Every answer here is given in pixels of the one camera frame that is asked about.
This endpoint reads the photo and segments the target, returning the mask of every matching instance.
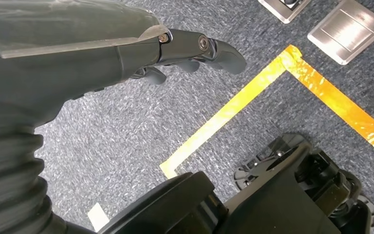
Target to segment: black robotic finger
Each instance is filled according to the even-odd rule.
[[[243,56],[226,42],[176,29],[170,29],[166,35],[169,35],[163,37],[166,40],[160,40],[160,57],[156,65],[178,65],[186,72],[195,72],[199,68],[196,60],[235,75],[246,67]]]
[[[244,57],[233,46],[215,39],[209,39],[209,51],[196,59],[235,75],[244,71],[247,65]]]
[[[167,76],[155,67],[146,68],[144,77],[152,84],[162,84],[167,79]]]
[[[183,62],[179,62],[176,65],[187,73],[195,72],[200,68],[200,63],[199,62],[191,61],[191,60],[186,60],[186,61],[183,61]]]

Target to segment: robotic hand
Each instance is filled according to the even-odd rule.
[[[162,83],[157,66],[193,72],[200,62],[233,74],[246,66],[225,42],[114,1],[0,0],[0,233],[93,233],[52,213],[34,129],[87,92],[129,78]]]

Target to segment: yellow floor marking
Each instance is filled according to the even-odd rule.
[[[374,147],[374,119],[307,62],[293,58],[283,63],[286,70]]]
[[[167,178],[177,176],[175,169],[183,161],[286,70],[374,146],[374,119],[301,57],[301,52],[293,45],[288,46],[280,53],[279,56],[174,152],[167,161],[160,165],[161,170],[163,170]]]
[[[231,118],[242,110],[249,102],[274,82],[286,69],[282,57],[287,55],[283,51],[256,77],[254,77],[240,92],[238,92],[223,108],[207,121],[194,135],[192,135],[167,161],[160,165],[167,178],[177,176],[174,171],[184,160],[196,151],[204,142],[222,128]]]

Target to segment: robotic arm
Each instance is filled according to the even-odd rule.
[[[129,78],[162,83],[157,67],[200,63],[238,74],[243,56],[204,34],[167,29],[109,0],[0,0],[0,234],[93,234],[52,213],[34,157],[63,104]],[[283,135],[234,175],[222,203],[203,172],[157,186],[100,233],[369,234],[374,206],[360,181],[299,135]]]
[[[0,233],[93,233],[52,213],[34,129],[87,92],[129,78],[162,83],[157,66],[199,63],[233,74],[246,66],[225,42],[113,1],[0,0]]]

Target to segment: gray carpet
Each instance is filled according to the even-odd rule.
[[[87,212],[99,202],[111,218],[166,178],[159,169],[287,45],[374,117],[374,44],[340,66],[308,39],[308,32],[337,0],[312,0],[290,24],[279,22],[256,0],[129,0],[152,10],[168,27],[225,40],[248,61],[238,76],[202,66],[194,74],[162,69],[161,86],[129,80],[69,101],[53,122],[37,129],[45,144],[42,176],[54,211],[92,229]],[[374,11],[374,0],[359,0]],[[362,181],[374,202],[374,148],[289,73],[283,74],[197,150],[178,173],[202,170],[226,201],[237,190],[235,168],[281,133],[302,133]]]

